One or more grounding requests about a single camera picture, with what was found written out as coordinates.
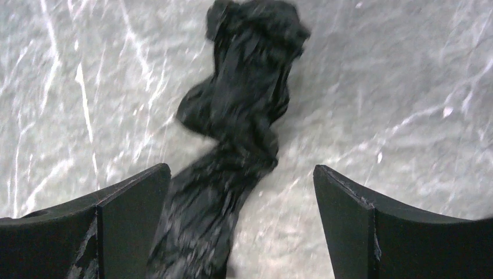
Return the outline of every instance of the gray veining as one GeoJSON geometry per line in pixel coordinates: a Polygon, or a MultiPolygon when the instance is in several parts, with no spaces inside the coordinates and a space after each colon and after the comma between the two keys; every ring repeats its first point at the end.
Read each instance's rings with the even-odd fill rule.
{"type": "MultiPolygon", "coordinates": [[[[173,120],[212,72],[212,0],[0,1],[0,216],[213,142],[173,120]]],[[[334,278],[316,164],[419,208],[493,213],[493,1],[297,0],[313,35],[276,124],[280,164],[242,211],[239,279],[334,278]]]]}

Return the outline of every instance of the black fabric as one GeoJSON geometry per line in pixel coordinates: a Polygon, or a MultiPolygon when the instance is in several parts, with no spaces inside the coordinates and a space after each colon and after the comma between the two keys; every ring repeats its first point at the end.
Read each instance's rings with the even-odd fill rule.
{"type": "Polygon", "coordinates": [[[178,107],[184,127],[217,147],[171,182],[147,278],[226,277],[238,214],[277,166],[270,126],[287,110],[287,78],[310,32],[282,1],[216,1],[207,12],[215,71],[178,107]]]}

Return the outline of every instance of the black cloth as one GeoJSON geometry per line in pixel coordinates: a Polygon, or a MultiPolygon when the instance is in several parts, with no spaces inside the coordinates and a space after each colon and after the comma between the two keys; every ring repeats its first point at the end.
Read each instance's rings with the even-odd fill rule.
{"type": "Polygon", "coordinates": [[[184,127],[218,141],[169,187],[147,279],[223,279],[238,215],[277,166],[270,126],[287,110],[287,78],[310,32],[283,1],[217,0],[207,12],[214,73],[178,107],[184,127]]]}

